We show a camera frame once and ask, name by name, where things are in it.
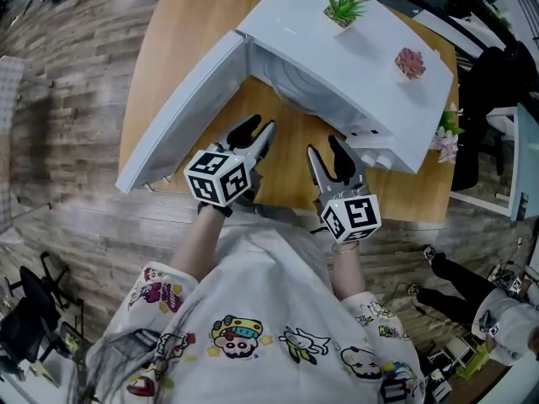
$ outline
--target desk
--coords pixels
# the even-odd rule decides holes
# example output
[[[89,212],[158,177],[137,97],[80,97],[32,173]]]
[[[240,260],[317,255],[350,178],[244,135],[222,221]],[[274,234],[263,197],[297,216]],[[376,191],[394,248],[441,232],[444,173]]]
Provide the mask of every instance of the desk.
[[[229,30],[234,30],[260,0],[160,0],[142,43],[125,111],[119,169],[174,89],[199,60]],[[455,51],[440,36],[411,19],[398,15],[429,46],[437,49],[454,73],[447,108],[457,104]],[[194,152],[206,148],[235,121],[248,114],[275,120],[278,130],[268,156],[260,163],[265,179],[256,201],[288,208],[314,209],[318,190],[312,184],[306,150],[313,144],[327,162],[333,162],[328,135],[335,129],[317,117],[287,107],[273,90],[250,78],[196,142]],[[417,175],[368,169],[368,184],[377,194],[382,217],[405,221],[443,222],[451,191],[453,166],[437,163],[439,152],[430,151]],[[170,183],[152,184],[156,190],[188,193],[183,165]]]

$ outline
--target wooden floor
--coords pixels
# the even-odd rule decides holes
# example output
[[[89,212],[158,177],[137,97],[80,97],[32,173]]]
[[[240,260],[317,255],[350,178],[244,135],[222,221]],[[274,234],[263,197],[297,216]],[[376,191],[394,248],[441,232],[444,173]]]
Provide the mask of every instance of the wooden floor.
[[[0,24],[0,51],[27,59],[34,73],[56,80],[50,92],[24,85],[11,150],[13,192],[24,204],[50,201],[54,209],[17,226],[18,237],[3,238],[2,274],[15,279],[20,265],[40,273],[44,250],[68,264],[69,288],[86,301],[90,339],[104,330],[144,263],[168,262],[195,213],[187,196],[144,190],[125,196],[114,187],[131,74],[156,2],[34,3],[8,27],[18,5]],[[382,300],[401,282],[447,289],[432,279],[422,258],[426,243],[486,274],[507,260],[523,237],[513,257],[522,262],[530,250],[532,225],[509,223],[454,200],[442,226],[384,221],[361,249],[369,288]],[[328,242],[327,236],[319,237]],[[399,287],[388,305],[414,343],[426,349],[433,341],[443,342],[451,328],[421,316],[405,290]]]

